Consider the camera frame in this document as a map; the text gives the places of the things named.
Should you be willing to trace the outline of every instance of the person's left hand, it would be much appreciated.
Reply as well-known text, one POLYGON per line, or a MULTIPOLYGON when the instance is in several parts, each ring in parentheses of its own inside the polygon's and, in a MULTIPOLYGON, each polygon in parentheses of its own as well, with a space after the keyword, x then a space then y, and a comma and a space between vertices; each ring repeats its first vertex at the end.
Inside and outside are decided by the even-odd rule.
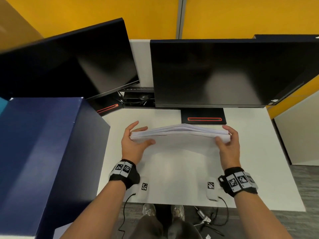
MULTIPOLYGON (((149 147, 150 145, 155 144, 154 139, 146 140, 142 143, 133 142, 130 139, 131 130, 138 124, 138 121, 133 122, 131 125, 129 125, 124 132, 123 138, 122 138, 122 159, 127 159, 132 161, 135 165, 137 165, 143 156, 144 150, 149 147)), ((145 131, 148 127, 144 126, 138 129, 133 130, 132 132, 139 132, 139 131, 145 131)))

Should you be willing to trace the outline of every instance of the monitor stand base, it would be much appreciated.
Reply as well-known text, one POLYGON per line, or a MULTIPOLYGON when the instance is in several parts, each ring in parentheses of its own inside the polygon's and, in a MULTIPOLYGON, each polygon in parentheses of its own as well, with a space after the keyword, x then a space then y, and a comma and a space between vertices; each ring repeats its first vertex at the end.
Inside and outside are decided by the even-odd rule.
POLYGON ((223 108, 181 108, 181 123, 225 125, 223 108))

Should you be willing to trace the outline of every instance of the red outlined slot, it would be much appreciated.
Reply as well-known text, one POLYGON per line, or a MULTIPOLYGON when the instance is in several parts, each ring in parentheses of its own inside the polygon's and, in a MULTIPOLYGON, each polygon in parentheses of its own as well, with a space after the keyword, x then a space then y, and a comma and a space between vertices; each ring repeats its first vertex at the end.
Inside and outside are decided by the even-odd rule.
POLYGON ((220 117, 188 117, 187 118, 188 121, 222 121, 223 119, 221 119, 220 117))
POLYGON ((108 106, 108 107, 106 107, 106 108, 103 108, 103 109, 101 109, 101 110, 98 110, 97 113, 102 113, 102 112, 111 110, 111 109, 113 109, 113 108, 116 108, 116 107, 118 107, 118 106, 119 106, 118 104, 114 104, 114 105, 108 106))

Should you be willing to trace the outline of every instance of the yellow wall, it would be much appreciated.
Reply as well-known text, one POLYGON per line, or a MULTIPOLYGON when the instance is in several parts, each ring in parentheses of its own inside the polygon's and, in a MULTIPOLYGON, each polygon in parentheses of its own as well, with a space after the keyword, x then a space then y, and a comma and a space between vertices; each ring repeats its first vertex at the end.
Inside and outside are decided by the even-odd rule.
POLYGON ((0 0, 0 50, 41 38, 41 35, 6 0, 0 0))
POLYGON ((174 39, 178 0, 7 0, 42 36, 123 17, 130 39, 174 39))
MULTIPOLYGON (((187 0, 184 39, 251 39, 255 34, 319 34, 319 0, 187 0)), ((274 118, 319 90, 319 76, 276 106, 274 118)))

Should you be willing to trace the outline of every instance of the person's left arm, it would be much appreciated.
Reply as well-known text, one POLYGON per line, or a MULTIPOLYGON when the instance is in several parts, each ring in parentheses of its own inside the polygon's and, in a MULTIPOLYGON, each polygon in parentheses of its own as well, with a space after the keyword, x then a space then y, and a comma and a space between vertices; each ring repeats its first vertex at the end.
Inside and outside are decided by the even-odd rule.
MULTIPOLYGON (((127 159, 137 165, 144 150, 155 144, 154 140, 135 143, 130 139, 131 130, 138 121, 129 125, 122 138, 122 159, 127 159)), ((122 181, 109 181, 98 196, 78 216, 72 225, 62 235, 61 239, 73 238, 111 238, 113 227, 118 219, 126 186, 122 181)))

